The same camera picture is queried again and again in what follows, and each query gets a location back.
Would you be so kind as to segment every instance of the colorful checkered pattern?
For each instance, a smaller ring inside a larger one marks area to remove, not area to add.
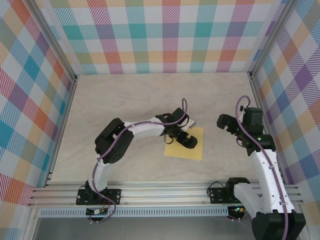
[[[23,0],[0,0],[0,239],[17,239],[44,179],[72,81]]]
[[[287,1],[288,0],[281,0],[281,3],[280,3],[278,9],[276,10],[276,12],[274,14],[274,16],[272,18],[272,21],[271,21],[267,31],[265,32],[262,41],[260,42],[259,48],[258,48],[258,50],[256,51],[256,53],[254,55],[253,61],[252,61],[251,65],[250,65],[250,67],[249,67],[249,71],[248,72],[251,72],[253,67],[255,66],[255,64],[257,62],[257,59],[259,58],[262,49],[265,47],[265,45],[267,43],[267,40],[269,39],[270,33],[274,29],[274,26],[276,25],[276,22],[277,22],[278,18],[280,17],[280,15],[281,15],[281,13],[282,13]]]
[[[57,33],[50,11],[37,1]],[[279,4],[274,0],[49,2],[85,74],[246,72],[268,12],[272,4]],[[75,59],[59,42],[74,65]]]
[[[318,226],[320,0],[299,1],[257,77],[264,110],[289,183],[300,186],[307,203],[308,221]]]

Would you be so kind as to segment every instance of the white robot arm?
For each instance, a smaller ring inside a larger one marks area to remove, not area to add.
[[[275,143],[271,135],[263,133],[263,112],[255,107],[241,107],[240,110],[242,123],[235,117],[222,114],[217,126],[221,129],[227,127],[226,131],[236,135],[237,141],[241,140],[248,156],[252,157],[262,197],[254,192],[244,177],[229,178],[225,185],[227,195],[231,200],[239,200],[249,213],[255,239],[295,240],[306,220],[303,213],[296,213],[286,192],[277,164]]]
[[[177,108],[173,113],[157,115],[143,122],[123,122],[119,118],[113,119],[94,141],[97,156],[101,158],[94,174],[96,189],[101,192],[107,188],[112,164],[124,156],[132,141],[168,135],[170,138],[176,139],[184,147],[193,149],[198,141],[186,131],[195,126],[195,124],[196,122],[190,119],[181,108]],[[111,151],[106,156],[103,156],[112,144],[114,146]],[[89,179],[85,185],[87,192],[92,197],[96,196],[94,185],[93,179]]]

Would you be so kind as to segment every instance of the marble-pattern surface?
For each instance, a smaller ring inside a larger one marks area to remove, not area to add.
[[[242,95],[254,97],[247,74],[159,73],[82,75],[51,181],[86,181],[96,163],[94,140],[114,118],[124,122],[172,113],[188,102],[188,114],[204,128],[202,160],[165,156],[163,137],[137,140],[114,164],[111,181],[257,179],[252,159],[236,137],[217,127],[220,114],[235,115]]]

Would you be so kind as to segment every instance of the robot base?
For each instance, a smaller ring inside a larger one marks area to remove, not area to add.
[[[116,205],[120,204],[121,199],[121,189],[109,189],[106,188],[100,192],[103,196],[114,201]],[[99,196],[95,191],[93,191],[88,181],[86,181],[84,188],[79,189],[75,201],[76,205],[104,205],[109,204],[104,198]]]

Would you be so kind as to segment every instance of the yellow sticky note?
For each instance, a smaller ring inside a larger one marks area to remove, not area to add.
[[[202,160],[204,128],[195,126],[192,129],[188,129],[186,132],[197,139],[198,143],[195,148],[188,149],[174,140],[172,144],[167,144],[165,146],[164,155],[183,159]]]

